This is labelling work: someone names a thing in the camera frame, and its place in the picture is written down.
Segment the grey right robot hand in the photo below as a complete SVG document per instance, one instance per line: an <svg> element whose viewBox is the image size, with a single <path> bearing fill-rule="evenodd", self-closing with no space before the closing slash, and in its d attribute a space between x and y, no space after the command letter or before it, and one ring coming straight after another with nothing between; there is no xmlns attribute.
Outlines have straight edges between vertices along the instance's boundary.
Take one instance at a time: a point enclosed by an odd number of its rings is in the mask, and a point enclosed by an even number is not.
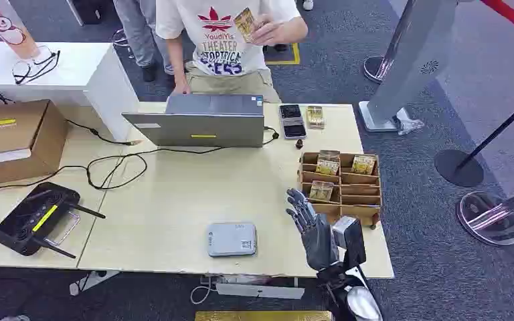
<svg viewBox="0 0 514 321"><path fill-rule="evenodd" d="M307 263L319 272L339 261L339 250L325 214L317 213L305 195L297 189L286 191L291 216L301 235Z"/></svg>

